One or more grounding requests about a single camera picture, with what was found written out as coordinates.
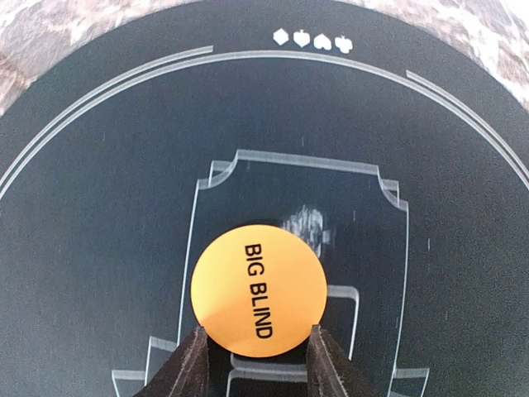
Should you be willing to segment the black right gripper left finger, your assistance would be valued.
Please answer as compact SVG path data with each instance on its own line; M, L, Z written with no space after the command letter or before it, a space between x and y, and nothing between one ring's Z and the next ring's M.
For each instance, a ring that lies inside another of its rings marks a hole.
M135 397L207 396L208 381L207 334L198 326Z

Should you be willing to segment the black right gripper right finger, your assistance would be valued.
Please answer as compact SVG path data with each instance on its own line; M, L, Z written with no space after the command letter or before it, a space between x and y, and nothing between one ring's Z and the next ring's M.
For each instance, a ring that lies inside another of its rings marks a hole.
M372 395L372 388L361 371L320 325L312 327L308 338L306 368L309 396Z

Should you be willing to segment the orange big blind button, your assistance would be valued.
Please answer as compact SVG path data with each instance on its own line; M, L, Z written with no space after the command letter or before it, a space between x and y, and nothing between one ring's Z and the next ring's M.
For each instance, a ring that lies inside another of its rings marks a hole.
M248 225L216 238L198 258L190 285L195 318L239 356L278 356L301 345L326 308L322 263L301 238Z

